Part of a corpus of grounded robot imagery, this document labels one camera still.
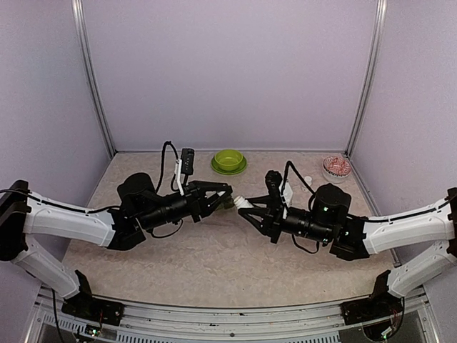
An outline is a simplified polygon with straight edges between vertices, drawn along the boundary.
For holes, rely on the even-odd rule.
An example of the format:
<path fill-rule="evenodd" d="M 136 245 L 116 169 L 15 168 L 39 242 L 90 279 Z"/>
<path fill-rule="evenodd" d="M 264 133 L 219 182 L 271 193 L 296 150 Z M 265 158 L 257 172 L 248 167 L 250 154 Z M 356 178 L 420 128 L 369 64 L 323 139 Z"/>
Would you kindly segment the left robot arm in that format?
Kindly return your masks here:
<path fill-rule="evenodd" d="M 192 181 L 178 192 L 157 194 L 143 172 L 118 186 L 119 206 L 103 209 L 53 203 L 18 180 L 1 196 L 1 260 L 14 263 L 50 286 L 86 318 L 95 317 L 100 303 L 91 294 L 87 278 L 65 267 L 36 240 L 45 234 L 89 242 L 110 250 L 127 251 L 145 241 L 146 234 L 165 224 L 194 222 L 212 215 L 231 198 L 227 183 Z"/>

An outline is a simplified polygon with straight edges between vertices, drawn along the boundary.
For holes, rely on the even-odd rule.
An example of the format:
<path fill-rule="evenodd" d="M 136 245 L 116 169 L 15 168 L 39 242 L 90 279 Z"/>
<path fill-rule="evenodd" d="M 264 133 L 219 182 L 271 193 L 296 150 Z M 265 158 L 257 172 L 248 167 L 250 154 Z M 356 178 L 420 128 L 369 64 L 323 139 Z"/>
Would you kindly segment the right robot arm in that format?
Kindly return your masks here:
<path fill-rule="evenodd" d="M 273 185 L 262 197 L 238 196 L 238 214 L 262 235 L 276 243 L 283 233 L 303 237 L 345 261 L 367 259 L 374 254 L 410 244 L 431 242 L 424 252 L 400 267 L 377 276 L 365 310 L 380 317 L 412 289 L 456 265 L 456 189 L 444 199 L 416 211 L 385 217 L 349 214 L 351 195 L 333 184 L 320 186 L 312 195 L 309 209 L 290 206 L 289 186 Z"/>

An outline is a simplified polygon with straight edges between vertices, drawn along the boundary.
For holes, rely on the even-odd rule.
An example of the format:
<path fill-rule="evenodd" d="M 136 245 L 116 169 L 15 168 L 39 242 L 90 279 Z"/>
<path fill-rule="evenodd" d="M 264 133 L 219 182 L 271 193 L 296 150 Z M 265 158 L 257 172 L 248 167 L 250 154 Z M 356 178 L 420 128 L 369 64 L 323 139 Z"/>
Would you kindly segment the green weekly pill organizer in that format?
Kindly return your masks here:
<path fill-rule="evenodd" d="M 230 202 L 222 202 L 221 205 L 219 206 L 220 209 L 232 209 L 235 207 L 235 204 L 230 201 Z"/>

